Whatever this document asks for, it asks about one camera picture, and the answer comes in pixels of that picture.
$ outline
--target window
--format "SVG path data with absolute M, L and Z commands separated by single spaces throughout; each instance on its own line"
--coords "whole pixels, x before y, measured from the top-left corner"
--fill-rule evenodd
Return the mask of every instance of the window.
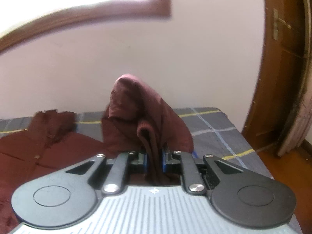
M 170 0 L 0 0 L 0 52 L 61 26 L 111 17 L 169 16 Z

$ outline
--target yellow stripe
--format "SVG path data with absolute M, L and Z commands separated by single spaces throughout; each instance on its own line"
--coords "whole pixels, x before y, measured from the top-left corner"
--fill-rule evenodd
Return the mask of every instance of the yellow stripe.
M 212 110 L 212 111 L 200 112 L 198 114 L 202 115 L 202 114 L 220 113 L 220 112 L 221 112 L 220 110 Z M 181 115 L 179 115 L 179 117 L 183 118 L 183 117 L 196 116 L 196 115 L 197 115 L 196 113 L 187 113 L 187 114 L 181 114 Z M 101 124 L 102 122 L 100 120 L 97 120 L 97 121 L 78 121 L 76 123 L 77 124 Z M 23 131 L 23 129 L 17 129 L 17 130 L 11 130 L 11 131 L 3 131 L 3 132 L 0 132 L 0 134 L 15 133 L 15 132 L 20 132 L 20 131 Z
M 220 110 L 213 110 L 213 111 L 200 112 L 198 114 L 202 115 L 202 114 L 220 113 L 220 112 L 221 112 Z M 187 113 L 187 114 L 181 114 L 179 115 L 179 117 L 183 118 L 183 117 L 196 116 L 196 115 L 197 115 L 196 113 Z M 100 120 L 97 120 L 97 121 L 78 121 L 76 123 L 78 124 L 101 124 L 102 122 Z
M 97 120 L 97 121 L 79 121 L 76 123 L 79 123 L 79 124 L 101 124 L 102 122 L 100 120 Z
M 9 134 L 9 133 L 15 133 L 15 132 L 21 132 L 23 130 L 26 130 L 26 129 L 17 129 L 17 130 L 10 130 L 10 131 L 2 131 L 0 132 L 0 134 Z
M 221 111 L 220 110 L 213 110 L 213 111 L 206 111 L 206 112 L 200 112 L 198 113 L 199 115 L 202 115 L 202 114 L 208 114 L 208 113 L 220 113 Z M 196 116 L 197 114 L 196 113 L 187 113 L 187 114 L 181 114 L 179 115 L 180 118 L 183 118 L 183 117 L 188 117 L 188 116 Z
M 238 154 L 235 154 L 235 155 L 222 157 L 222 159 L 224 159 L 224 160 L 234 159 L 236 157 L 242 157 L 242 156 L 248 155 L 248 154 L 250 154 L 252 152 L 255 152 L 255 150 L 254 149 L 249 149 L 249 150 L 246 150 L 246 151 L 244 151 L 242 153 L 238 153 Z

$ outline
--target gray checkered blanket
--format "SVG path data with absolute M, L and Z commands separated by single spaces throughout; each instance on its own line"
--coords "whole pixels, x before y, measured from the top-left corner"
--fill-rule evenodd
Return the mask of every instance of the gray checkered blanket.
M 272 178 L 256 152 L 241 133 L 218 108 L 183 108 L 174 110 L 185 122 L 194 141 L 194 158 L 213 154 L 236 165 Z M 86 112 L 76 116 L 76 132 L 103 141 L 102 112 Z M 0 138 L 10 133 L 26 129 L 31 117 L 0 120 Z M 289 225 L 302 233 L 295 216 Z

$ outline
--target white wall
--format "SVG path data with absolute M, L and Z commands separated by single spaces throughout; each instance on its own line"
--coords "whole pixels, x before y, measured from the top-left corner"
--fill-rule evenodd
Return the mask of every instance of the white wall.
M 172 0 L 172 19 L 89 24 L 0 54 L 0 118 L 103 110 L 132 73 L 172 106 L 216 106 L 242 129 L 261 62 L 264 0 Z

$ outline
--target maroon jacket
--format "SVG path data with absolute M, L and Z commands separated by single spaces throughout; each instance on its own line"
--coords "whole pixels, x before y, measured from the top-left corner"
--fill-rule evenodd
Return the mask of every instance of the maroon jacket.
M 104 153 L 145 147 L 154 183 L 170 183 L 161 172 L 161 148 L 192 152 L 193 141 L 184 122 L 148 85 L 123 75 L 115 83 L 102 118 L 104 142 L 72 132 L 75 114 L 56 110 L 37 113 L 28 130 L 0 139 L 0 234 L 17 221 L 10 207 L 12 192 L 26 181 Z M 144 183 L 142 176 L 131 179 Z

